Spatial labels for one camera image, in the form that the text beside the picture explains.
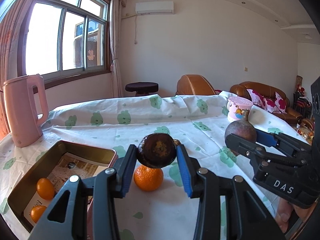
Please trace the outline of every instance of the wooden window frame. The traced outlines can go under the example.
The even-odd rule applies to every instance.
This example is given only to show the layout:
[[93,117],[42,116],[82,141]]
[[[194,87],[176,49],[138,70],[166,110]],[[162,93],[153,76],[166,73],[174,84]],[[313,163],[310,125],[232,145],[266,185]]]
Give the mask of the wooden window frame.
[[[45,83],[44,83],[45,89],[59,86],[59,85],[65,84],[67,82],[79,80],[82,78],[87,78],[87,77],[106,74],[106,73],[111,72],[110,71],[110,65],[111,65],[110,22],[109,22],[110,0],[103,0],[103,1],[108,4],[107,18],[106,18],[106,23],[105,23],[106,31],[105,31],[105,42],[104,42],[105,69],[90,71],[90,72],[84,71],[84,73],[77,73],[77,74],[70,75],[70,76],[62,76],[62,77],[56,78],[54,80],[45,81]],[[24,17],[23,22],[21,23],[21,27],[20,27],[18,47],[17,47],[17,75],[18,76],[23,76],[25,74],[25,69],[23,69],[23,67],[25,67],[25,52],[23,51],[23,45],[24,45],[24,42],[27,41],[27,39],[26,39],[27,35],[25,34],[25,30],[26,30],[27,26],[29,26],[34,4],[35,3],[32,3],[31,6],[29,7],[29,9],[26,13],[26,16]],[[34,93],[37,93],[38,89],[36,87],[34,87],[33,91],[34,91]]]

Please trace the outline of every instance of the white tablecloth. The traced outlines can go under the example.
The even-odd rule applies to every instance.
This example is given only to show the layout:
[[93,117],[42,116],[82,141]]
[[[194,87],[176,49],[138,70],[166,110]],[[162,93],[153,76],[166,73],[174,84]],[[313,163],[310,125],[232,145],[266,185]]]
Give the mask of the white tablecloth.
[[[249,159],[235,157],[225,146],[228,126],[227,98],[218,96],[158,95],[114,98],[58,107],[50,112],[42,126],[44,134],[24,148],[15,147],[11,135],[0,143],[0,212],[20,240],[28,232],[7,205],[12,188],[30,167],[58,140],[66,140],[104,148],[113,148],[123,157],[130,144],[154,132],[170,134],[183,143],[191,157],[197,158],[218,176],[241,175],[250,184],[274,216],[278,197],[252,182]],[[249,121],[266,132],[284,132],[303,140],[286,122],[252,107]],[[116,199],[116,213],[123,240],[193,239],[198,199],[187,198],[183,190],[177,162],[163,168],[164,182],[154,192],[143,192],[131,183],[124,199]],[[222,212],[222,239],[225,239],[225,214]]]

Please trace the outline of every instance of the stool seat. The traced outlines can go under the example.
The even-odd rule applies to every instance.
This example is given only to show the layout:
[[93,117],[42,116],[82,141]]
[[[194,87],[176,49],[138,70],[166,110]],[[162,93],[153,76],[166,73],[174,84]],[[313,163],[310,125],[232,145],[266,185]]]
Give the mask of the stool seat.
[[136,92],[136,96],[149,95],[149,93],[158,92],[159,85],[153,82],[136,82],[127,84],[125,90],[128,92]]

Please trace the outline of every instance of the silver screw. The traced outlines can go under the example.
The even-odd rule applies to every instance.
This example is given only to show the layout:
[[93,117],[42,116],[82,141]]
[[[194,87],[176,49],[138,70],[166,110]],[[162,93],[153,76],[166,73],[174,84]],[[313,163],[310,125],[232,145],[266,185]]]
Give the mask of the silver screw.
[[113,174],[115,171],[116,171],[116,170],[115,170],[114,168],[107,168],[107,169],[105,169],[104,172],[105,172],[106,174],[110,175],[110,174]]
[[235,182],[242,182],[243,181],[243,178],[239,175],[236,175],[235,176]]
[[72,176],[69,178],[69,180],[70,180],[71,182],[76,182],[76,181],[79,180],[79,177],[78,177],[77,175],[72,175]]
[[199,168],[198,172],[200,174],[207,174],[208,173],[208,169],[207,168]]
[[262,161],[261,162],[262,166],[267,167],[269,165],[269,163],[267,163],[266,161]]

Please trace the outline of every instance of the brown leather sofa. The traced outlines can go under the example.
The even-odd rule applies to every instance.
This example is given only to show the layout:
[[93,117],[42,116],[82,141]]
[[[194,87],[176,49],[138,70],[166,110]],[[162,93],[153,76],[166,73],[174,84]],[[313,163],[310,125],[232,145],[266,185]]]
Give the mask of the brown leather sofa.
[[216,95],[212,85],[201,75],[183,75],[177,83],[176,95]]
[[302,115],[297,111],[293,110],[290,105],[290,101],[285,95],[283,91],[278,88],[271,87],[265,84],[257,83],[257,82],[242,82],[239,85],[234,85],[230,88],[230,92],[237,94],[240,97],[247,98],[251,100],[250,94],[248,93],[247,89],[252,89],[260,93],[260,95],[275,99],[276,92],[286,101],[287,107],[285,109],[285,114],[274,114],[275,116],[279,117],[282,120],[285,120],[288,124],[296,125],[300,119],[302,119]]

